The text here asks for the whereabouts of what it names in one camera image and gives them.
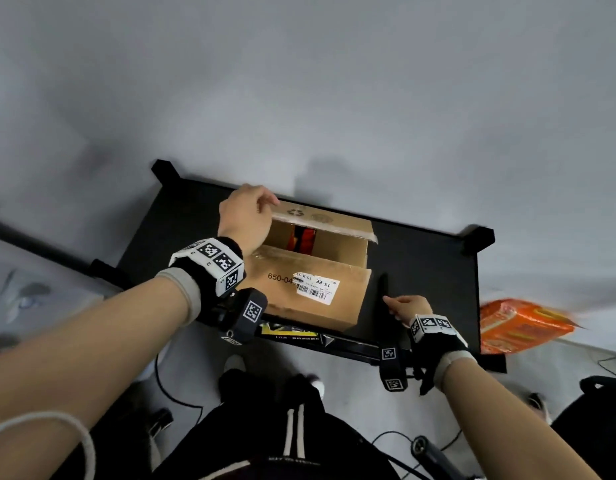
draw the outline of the black wristband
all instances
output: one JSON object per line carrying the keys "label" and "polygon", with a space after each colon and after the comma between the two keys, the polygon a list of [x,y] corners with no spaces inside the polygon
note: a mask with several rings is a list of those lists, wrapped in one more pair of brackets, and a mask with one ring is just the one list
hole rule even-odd
{"label": "black wristband", "polygon": [[[228,246],[232,252],[243,259],[243,252],[241,251],[239,244],[237,244],[230,237],[216,237],[215,239]],[[201,296],[202,313],[208,313],[217,305],[217,303],[219,303],[221,297],[216,296],[216,280],[206,271],[203,266],[198,265],[190,258],[178,258],[170,267],[178,267],[183,269],[190,275],[195,283],[197,283],[197,286],[199,286],[199,294]]]}

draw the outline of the open cardboard box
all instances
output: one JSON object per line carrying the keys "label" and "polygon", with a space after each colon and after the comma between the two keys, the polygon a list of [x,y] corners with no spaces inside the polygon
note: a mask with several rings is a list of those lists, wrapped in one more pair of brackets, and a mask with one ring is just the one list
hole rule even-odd
{"label": "open cardboard box", "polygon": [[[287,251],[295,226],[314,229],[311,255]],[[366,219],[282,201],[264,244],[245,258],[247,277],[239,288],[268,297],[266,313],[330,330],[356,325],[370,279],[368,241],[377,242]],[[295,273],[338,280],[329,305],[298,294]]]}

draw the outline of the hand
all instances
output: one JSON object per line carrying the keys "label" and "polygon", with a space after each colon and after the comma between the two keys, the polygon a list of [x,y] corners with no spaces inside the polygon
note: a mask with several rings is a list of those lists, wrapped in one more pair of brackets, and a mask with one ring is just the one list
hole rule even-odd
{"label": "hand", "polygon": [[230,237],[244,256],[252,254],[265,240],[272,224],[271,205],[279,199],[262,185],[241,185],[219,204],[218,237]]}
{"label": "hand", "polygon": [[383,301],[388,305],[392,315],[401,320],[404,327],[409,327],[415,315],[432,315],[432,306],[423,296],[408,295],[391,298],[384,296]]}

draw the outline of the orange snack package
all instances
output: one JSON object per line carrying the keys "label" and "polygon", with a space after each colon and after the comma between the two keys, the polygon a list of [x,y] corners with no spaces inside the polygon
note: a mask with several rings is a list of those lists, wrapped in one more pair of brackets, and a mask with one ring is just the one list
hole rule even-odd
{"label": "orange snack package", "polygon": [[505,298],[481,306],[481,353],[513,354],[561,337],[577,327],[561,312]]}

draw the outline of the white drawstring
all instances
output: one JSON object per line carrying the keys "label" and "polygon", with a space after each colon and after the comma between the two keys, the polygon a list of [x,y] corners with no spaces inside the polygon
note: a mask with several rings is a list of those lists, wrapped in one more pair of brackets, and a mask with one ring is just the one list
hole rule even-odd
{"label": "white drawstring", "polygon": [[304,405],[299,406],[297,418],[297,458],[306,458],[304,446]]}
{"label": "white drawstring", "polygon": [[12,419],[8,419],[0,423],[0,433],[8,428],[12,428],[18,424],[25,423],[27,421],[33,421],[36,419],[59,419],[64,421],[75,429],[79,430],[81,434],[81,444],[83,445],[83,453],[86,456],[86,473],[83,476],[83,480],[93,480],[95,478],[95,444],[92,442],[92,436],[81,421],[75,416],[61,411],[39,411],[35,413],[22,414]]}
{"label": "white drawstring", "polygon": [[288,410],[288,423],[286,424],[286,444],[284,445],[284,456],[290,456],[290,448],[293,446],[293,420],[295,410]]}

